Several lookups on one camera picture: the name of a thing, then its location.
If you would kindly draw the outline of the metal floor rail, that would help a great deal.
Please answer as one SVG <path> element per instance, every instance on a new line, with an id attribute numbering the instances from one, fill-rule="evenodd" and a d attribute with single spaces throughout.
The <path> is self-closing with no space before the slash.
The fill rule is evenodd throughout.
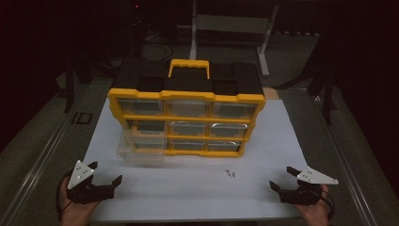
<path id="1" fill-rule="evenodd" d="M 362 189 L 359 186 L 358 180 L 355 177 L 352 169 L 350 168 L 349 162 L 343 152 L 343 147 L 336 137 L 332 126 L 327 123 L 323 115 L 323 102 L 319 96 L 310 97 L 313 108 L 317 113 L 319 121 L 322 123 L 325 133 L 327 134 L 327 140 L 332 146 L 332 152 L 338 163 L 340 172 L 345 180 L 345 184 L 350 193 L 353 203 L 355 204 L 359 217 L 364 226 L 377 226 L 375 216 L 371 211 L 371 208 L 366 201 Z"/>
<path id="2" fill-rule="evenodd" d="M 0 153 L 0 226 L 57 226 L 59 179 L 88 149 L 109 86 L 84 85 L 69 112 L 52 98 Z"/>

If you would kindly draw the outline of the person's left hand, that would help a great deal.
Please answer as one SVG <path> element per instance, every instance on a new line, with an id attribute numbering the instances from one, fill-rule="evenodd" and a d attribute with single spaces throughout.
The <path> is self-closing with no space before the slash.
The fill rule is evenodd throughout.
<path id="1" fill-rule="evenodd" d="M 58 203 L 61 208 L 60 226 L 88 226 L 91 214 L 100 202 L 76 204 L 67 198 L 67 185 L 69 178 L 66 177 L 59 189 Z"/>

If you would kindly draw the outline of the black tripod stand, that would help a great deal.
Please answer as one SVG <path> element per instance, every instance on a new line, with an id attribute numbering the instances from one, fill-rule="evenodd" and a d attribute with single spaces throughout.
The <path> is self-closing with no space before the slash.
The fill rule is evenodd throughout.
<path id="1" fill-rule="evenodd" d="M 74 103 L 74 77 L 83 84 L 89 84 L 92 75 L 89 71 L 89 57 L 84 54 L 69 53 L 65 58 L 65 87 L 58 95 L 66 99 L 65 113 L 69 113 Z"/>
<path id="2" fill-rule="evenodd" d="M 332 35 L 327 32 L 321 34 L 300 75 L 274 86 L 274 89 L 288 89 L 302 81 L 311 79 L 306 91 L 310 96 L 314 97 L 318 96 L 321 91 L 324 92 L 322 113 L 326 123 L 331 124 L 330 111 L 332 108 L 334 71 L 338 56 Z"/>

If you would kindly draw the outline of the clear plastic drawer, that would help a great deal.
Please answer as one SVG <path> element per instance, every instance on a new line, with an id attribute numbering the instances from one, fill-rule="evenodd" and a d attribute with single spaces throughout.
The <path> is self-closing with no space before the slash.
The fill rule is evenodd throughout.
<path id="1" fill-rule="evenodd" d="M 117 157 L 133 164 L 161 164 L 167 148 L 163 121 L 127 120 L 122 125 Z"/>

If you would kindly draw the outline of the black and yellow drawer organizer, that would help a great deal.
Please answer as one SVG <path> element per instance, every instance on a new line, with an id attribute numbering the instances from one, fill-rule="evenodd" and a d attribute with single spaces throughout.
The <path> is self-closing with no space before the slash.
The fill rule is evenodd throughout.
<path id="1" fill-rule="evenodd" d="M 239 157 L 266 99 L 251 63 L 127 58 L 108 91 L 111 113 L 163 121 L 166 155 Z"/>

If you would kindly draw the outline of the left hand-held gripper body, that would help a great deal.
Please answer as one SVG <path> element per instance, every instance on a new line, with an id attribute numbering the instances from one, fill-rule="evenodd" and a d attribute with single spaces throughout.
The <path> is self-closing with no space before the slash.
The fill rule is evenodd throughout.
<path id="1" fill-rule="evenodd" d="M 115 189 L 108 185 L 96 186 L 92 183 L 94 171 L 91 172 L 88 165 L 80 160 L 75 163 L 67 185 L 69 200 L 78 204 L 86 204 L 114 198 Z"/>

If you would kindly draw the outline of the person's right hand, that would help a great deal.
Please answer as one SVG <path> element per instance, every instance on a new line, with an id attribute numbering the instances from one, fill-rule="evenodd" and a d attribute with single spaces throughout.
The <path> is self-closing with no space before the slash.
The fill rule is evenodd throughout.
<path id="1" fill-rule="evenodd" d="M 328 226 L 328 207 L 325 201 L 320 200 L 315 205 L 294 204 L 293 207 L 308 226 Z"/>

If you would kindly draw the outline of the brown cardboard piece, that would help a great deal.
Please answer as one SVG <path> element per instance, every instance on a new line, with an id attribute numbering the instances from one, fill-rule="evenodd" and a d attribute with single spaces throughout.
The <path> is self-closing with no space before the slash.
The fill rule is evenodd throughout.
<path id="1" fill-rule="evenodd" d="M 275 89 L 263 88 L 264 96 L 267 100 L 278 100 L 279 95 Z"/>

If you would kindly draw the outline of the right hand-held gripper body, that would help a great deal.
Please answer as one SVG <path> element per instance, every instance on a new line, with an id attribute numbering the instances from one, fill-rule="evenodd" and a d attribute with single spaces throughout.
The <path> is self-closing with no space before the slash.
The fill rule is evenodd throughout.
<path id="1" fill-rule="evenodd" d="M 306 167 L 296 177 L 297 188 L 282 188 L 279 193 L 280 201 L 290 204 L 314 205 L 322 199 L 321 185 L 337 185 L 339 181 L 324 173 Z"/>

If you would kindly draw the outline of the grey metal stand frame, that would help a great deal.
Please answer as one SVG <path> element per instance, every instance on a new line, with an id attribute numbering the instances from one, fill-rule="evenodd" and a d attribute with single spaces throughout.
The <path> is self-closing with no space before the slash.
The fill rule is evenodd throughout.
<path id="1" fill-rule="evenodd" d="M 278 11 L 279 6 L 273 6 L 271 15 L 268 18 L 198 14 L 198 2 L 197 0 L 192 0 L 191 47 L 189 58 L 197 58 L 197 33 L 199 30 L 262 34 L 263 42 L 257 47 L 257 56 L 259 59 L 262 76 L 268 77 L 270 72 L 266 61 L 265 50 L 272 33 Z"/>

